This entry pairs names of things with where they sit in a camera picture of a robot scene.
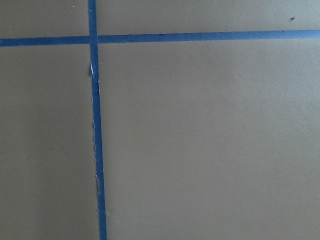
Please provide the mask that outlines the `blue right tape line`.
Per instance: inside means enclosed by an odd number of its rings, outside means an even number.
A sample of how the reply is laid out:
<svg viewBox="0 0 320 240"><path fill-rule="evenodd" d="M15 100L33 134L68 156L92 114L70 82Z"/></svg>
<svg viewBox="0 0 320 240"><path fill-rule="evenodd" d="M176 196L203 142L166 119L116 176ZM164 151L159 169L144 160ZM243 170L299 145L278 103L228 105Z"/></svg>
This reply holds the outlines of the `blue right tape line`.
<svg viewBox="0 0 320 240"><path fill-rule="evenodd" d="M96 1L88 1L90 69L99 238L107 239Z"/></svg>

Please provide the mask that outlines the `blue tape line crosswise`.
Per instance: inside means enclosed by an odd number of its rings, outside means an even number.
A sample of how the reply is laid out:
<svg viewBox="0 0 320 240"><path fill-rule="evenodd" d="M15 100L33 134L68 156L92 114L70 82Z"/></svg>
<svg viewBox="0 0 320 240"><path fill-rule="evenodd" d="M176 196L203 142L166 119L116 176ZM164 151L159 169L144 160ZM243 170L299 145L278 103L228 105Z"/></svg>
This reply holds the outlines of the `blue tape line crosswise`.
<svg viewBox="0 0 320 240"><path fill-rule="evenodd" d="M319 38L319 30L267 30L267 31L227 31L227 32L190 32L190 33L150 33L90 36L51 36L2 38L1 47L50 46L50 45L88 45L91 40L99 44L117 43L161 43L222 40L259 40L259 39L309 39Z"/></svg>

